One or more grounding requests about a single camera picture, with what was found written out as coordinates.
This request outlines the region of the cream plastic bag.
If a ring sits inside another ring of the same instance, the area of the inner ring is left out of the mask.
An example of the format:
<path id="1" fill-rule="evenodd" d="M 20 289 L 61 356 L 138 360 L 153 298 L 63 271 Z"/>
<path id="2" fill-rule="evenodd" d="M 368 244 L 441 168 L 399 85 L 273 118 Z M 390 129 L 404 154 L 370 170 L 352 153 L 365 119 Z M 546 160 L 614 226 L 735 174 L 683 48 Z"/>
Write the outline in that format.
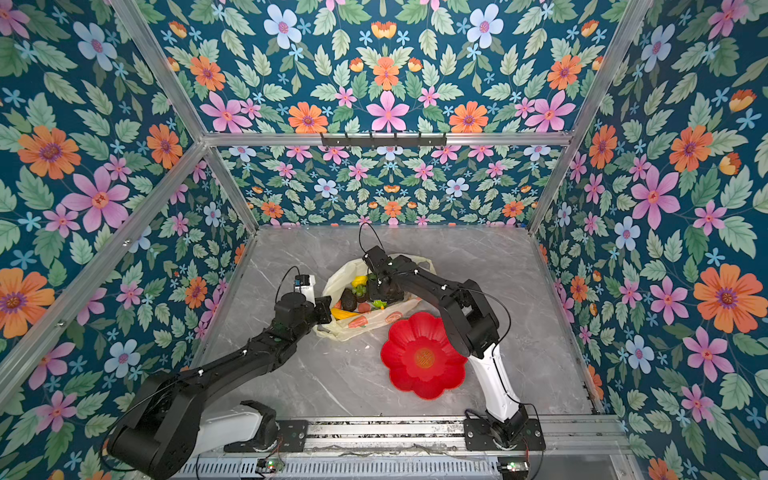
<path id="1" fill-rule="evenodd" d="M 351 260 L 342 265 L 328 279 L 322 295 L 330 296 L 332 308 L 335 308 L 335 305 L 340 302 L 343 290 L 352 289 L 351 282 L 354 278 L 368 274 L 369 270 L 362 259 Z M 421 302 L 422 299 L 415 294 L 407 294 L 402 301 L 387 303 L 385 307 L 375 306 L 374 301 L 369 301 L 368 303 L 372 305 L 370 312 L 360 313 L 359 317 L 351 320 L 338 321 L 332 317 L 329 324 L 316 326 L 314 333 L 320 338 L 345 342 L 368 331 L 388 327 L 400 319 L 407 318 Z"/>

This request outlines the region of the red flower-shaped plate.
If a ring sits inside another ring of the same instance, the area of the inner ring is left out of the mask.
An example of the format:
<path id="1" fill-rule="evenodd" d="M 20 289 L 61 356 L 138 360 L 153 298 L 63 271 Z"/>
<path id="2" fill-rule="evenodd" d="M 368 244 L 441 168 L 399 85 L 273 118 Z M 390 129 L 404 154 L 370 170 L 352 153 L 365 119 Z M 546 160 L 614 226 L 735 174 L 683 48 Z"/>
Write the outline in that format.
<path id="1" fill-rule="evenodd" d="M 466 379 L 467 359 L 450 343 L 442 319 L 427 312 L 393 323 L 380 359 L 397 390 L 423 400 L 435 400 Z"/>

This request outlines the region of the yellow fake lemon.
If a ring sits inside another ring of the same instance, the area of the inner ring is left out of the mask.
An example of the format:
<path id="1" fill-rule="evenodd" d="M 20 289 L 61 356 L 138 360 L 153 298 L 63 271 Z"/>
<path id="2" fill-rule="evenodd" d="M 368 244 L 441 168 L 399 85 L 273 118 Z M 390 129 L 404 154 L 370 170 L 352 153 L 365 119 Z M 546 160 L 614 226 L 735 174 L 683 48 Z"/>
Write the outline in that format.
<path id="1" fill-rule="evenodd" d="M 354 280 L 351 282 L 351 285 L 353 288 L 357 288 L 360 286 L 366 286 L 368 282 L 368 277 L 366 275 L 360 275 L 354 278 Z"/>

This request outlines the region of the dark fake avocado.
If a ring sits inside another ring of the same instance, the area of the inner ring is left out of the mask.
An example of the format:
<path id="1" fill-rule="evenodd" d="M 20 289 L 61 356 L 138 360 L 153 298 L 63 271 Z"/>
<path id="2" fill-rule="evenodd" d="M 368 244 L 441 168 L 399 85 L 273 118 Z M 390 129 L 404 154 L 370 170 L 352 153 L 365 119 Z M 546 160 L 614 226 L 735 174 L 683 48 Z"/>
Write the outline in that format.
<path id="1" fill-rule="evenodd" d="M 348 312 L 356 310 L 358 301 L 355 293 L 348 288 L 345 288 L 340 297 L 340 309 Z"/>

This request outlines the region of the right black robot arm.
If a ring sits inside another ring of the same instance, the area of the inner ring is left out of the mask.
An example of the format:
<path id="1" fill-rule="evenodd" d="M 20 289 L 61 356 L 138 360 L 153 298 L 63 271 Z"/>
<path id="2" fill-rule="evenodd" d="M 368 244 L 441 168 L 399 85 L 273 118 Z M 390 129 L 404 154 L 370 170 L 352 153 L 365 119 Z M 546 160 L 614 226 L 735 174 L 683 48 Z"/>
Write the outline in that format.
<path id="1" fill-rule="evenodd" d="M 411 293 L 439 311 L 452 347 L 470 362 L 490 418 L 509 425 L 527 421 L 526 406 L 501 360 L 498 317 L 477 282 L 444 279 L 405 255 L 389 256 L 380 246 L 366 251 L 363 260 L 375 276 L 371 297 L 388 300 L 397 291 Z"/>

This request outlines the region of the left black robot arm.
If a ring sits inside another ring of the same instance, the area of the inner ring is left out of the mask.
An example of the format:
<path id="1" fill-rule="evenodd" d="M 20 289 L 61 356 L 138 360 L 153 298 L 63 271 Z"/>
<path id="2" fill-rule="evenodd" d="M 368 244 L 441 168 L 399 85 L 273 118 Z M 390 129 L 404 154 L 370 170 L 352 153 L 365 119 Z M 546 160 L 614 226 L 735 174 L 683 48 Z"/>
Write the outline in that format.
<path id="1" fill-rule="evenodd" d="M 176 374 L 157 372 L 141 385 L 106 440 L 113 458 L 153 479 L 169 479 L 197 455 L 204 411 L 241 385 L 282 367 L 317 325 L 331 322 L 332 300 L 291 292 L 274 306 L 274 318 L 244 346 Z"/>

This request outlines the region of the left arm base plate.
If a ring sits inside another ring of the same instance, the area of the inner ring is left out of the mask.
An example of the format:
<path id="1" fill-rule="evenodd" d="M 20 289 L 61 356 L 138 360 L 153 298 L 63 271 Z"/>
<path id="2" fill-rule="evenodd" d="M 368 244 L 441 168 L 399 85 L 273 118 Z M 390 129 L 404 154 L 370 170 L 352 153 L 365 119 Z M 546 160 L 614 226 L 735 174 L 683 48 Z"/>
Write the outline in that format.
<path id="1" fill-rule="evenodd" d="M 299 453 L 308 438 L 306 420 L 269 419 L 259 426 L 255 436 L 247 441 L 224 446 L 227 453 Z"/>

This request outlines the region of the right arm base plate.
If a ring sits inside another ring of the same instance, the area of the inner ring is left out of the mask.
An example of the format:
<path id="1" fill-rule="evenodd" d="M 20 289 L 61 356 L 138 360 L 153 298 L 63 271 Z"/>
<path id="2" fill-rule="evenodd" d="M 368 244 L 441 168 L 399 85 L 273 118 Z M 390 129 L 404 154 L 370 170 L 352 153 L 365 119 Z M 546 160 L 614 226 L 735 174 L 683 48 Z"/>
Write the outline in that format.
<path id="1" fill-rule="evenodd" d="M 489 413 L 466 409 L 463 420 L 465 448 L 469 451 L 544 451 L 546 442 L 537 415 L 520 407 L 512 418 L 498 420 Z"/>

